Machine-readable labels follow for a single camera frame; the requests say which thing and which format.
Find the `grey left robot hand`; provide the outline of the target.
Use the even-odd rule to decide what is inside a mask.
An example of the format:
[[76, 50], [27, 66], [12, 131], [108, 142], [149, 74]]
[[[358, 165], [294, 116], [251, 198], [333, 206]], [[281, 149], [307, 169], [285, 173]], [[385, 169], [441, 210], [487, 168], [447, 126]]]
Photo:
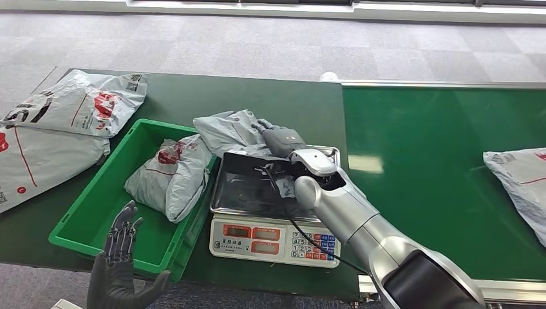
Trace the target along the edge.
[[96, 255], [89, 282], [88, 308], [148, 308], [167, 290], [170, 271], [159, 273], [147, 288], [135, 292], [134, 246], [144, 221], [134, 219], [136, 203], [126, 203], [115, 216], [106, 235], [104, 248]]

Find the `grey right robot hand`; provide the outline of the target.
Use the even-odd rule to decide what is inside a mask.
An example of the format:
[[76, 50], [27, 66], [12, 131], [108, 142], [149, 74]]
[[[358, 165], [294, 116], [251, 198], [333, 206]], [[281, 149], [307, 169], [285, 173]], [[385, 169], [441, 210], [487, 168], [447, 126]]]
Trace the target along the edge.
[[262, 136], [274, 157], [288, 158], [293, 151], [307, 148], [305, 141], [294, 129], [273, 125], [265, 119], [258, 119], [251, 127]]

